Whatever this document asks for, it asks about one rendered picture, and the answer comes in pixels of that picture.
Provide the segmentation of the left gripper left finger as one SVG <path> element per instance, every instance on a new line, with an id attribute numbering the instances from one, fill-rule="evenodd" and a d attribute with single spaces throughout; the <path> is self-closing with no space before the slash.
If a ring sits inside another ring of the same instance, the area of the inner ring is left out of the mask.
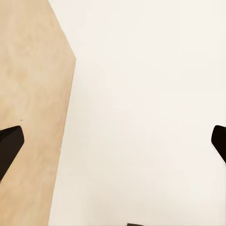
<path id="1" fill-rule="evenodd" d="M 0 181 L 24 144 L 24 134 L 20 125 L 0 130 Z"/>

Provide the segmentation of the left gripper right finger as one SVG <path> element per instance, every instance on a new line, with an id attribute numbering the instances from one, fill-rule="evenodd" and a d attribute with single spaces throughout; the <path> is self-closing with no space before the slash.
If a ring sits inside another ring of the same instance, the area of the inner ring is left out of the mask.
<path id="1" fill-rule="evenodd" d="M 216 125 L 212 132 L 211 142 L 226 163 L 226 127 Z"/>

